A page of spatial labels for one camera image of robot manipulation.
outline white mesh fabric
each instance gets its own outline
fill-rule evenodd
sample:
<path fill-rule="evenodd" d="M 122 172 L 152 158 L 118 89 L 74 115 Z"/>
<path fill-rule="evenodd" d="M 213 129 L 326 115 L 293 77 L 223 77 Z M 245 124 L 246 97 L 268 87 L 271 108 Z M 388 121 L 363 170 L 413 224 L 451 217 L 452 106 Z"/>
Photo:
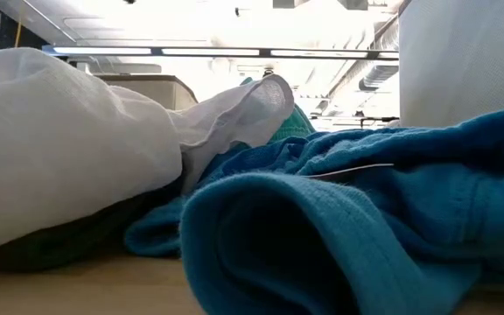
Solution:
<path fill-rule="evenodd" d="M 32 49 L 0 51 L 0 245 L 172 182 L 191 187 L 234 141 L 265 144 L 291 114 L 279 77 L 183 112 Z"/>
<path fill-rule="evenodd" d="M 266 144 L 294 107 L 291 88 L 280 76 L 217 94 L 184 111 L 171 112 L 185 155 L 185 191 L 200 179 L 207 164 L 232 144 Z"/>
<path fill-rule="evenodd" d="M 504 109 L 504 1 L 413 0 L 400 16 L 402 126 Z"/>

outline wooden table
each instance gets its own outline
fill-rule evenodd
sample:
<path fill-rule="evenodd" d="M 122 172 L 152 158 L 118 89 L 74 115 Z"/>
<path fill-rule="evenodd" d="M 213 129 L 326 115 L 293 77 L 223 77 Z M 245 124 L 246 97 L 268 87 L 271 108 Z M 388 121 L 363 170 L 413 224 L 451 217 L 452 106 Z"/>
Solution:
<path fill-rule="evenodd" d="M 0 273 L 0 315 L 203 314 L 181 261 L 106 256 L 40 274 Z M 504 288 L 476 290 L 457 314 L 504 314 Z"/>

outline fluorescent light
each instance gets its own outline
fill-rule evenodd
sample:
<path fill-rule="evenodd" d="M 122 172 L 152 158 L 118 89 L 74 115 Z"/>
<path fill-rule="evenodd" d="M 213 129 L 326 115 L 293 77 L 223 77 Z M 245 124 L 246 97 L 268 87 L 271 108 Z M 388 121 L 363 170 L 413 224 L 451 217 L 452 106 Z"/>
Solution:
<path fill-rule="evenodd" d="M 286 57 L 337 57 L 337 58 L 366 58 L 366 52 L 333 52 L 333 51 L 299 51 L 299 50 L 274 50 L 272 56 Z"/>
<path fill-rule="evenodd" d="M 138 47 L 54 47 L 53 50 L 68 55 L 151 55 L 150 48 Z"/>
<path fill-rule="evenodd" d="M 209 55 L 209 56 L 257 56 L 260 51 L 257 49 L 206 49 L 206 48 L 164 48 L 163 54 L 173 55 Z"/>
<path fill-rule="evenodd" d="M 381 52 L 378 55 L 379 58 L 400 58 L 400 53 L 399 52 Z"/>

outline clothing pile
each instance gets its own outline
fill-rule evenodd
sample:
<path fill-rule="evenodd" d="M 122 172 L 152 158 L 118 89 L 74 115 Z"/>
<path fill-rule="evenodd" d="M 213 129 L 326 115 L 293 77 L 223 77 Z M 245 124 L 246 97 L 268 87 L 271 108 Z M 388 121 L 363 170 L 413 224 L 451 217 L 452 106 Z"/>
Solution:
<path fill-rule="evenodd" d="M 3 72 L 0 269 L 123 242 L 181 256 L 211 314 L 447 314 L 504 283 L 504 111 L 317 133 L 276 75 L 170 112 L 32 50 Z"/>

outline blue sweater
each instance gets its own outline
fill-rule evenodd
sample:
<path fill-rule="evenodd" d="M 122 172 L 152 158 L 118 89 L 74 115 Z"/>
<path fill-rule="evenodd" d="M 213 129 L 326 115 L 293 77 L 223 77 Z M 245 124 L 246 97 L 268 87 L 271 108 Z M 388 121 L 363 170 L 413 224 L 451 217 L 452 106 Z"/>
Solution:
<path fill-rule="evenodd" d="M 395 166 L 347 185 L 297 176 L 373 163 Z M 232 151 L 200 186 L 126 245 L 163 254 L 151 233 L 183 209 L 185 271 L 211 314 L 446 314 L 481 277 L 504 279 L 504 112 Z"/>

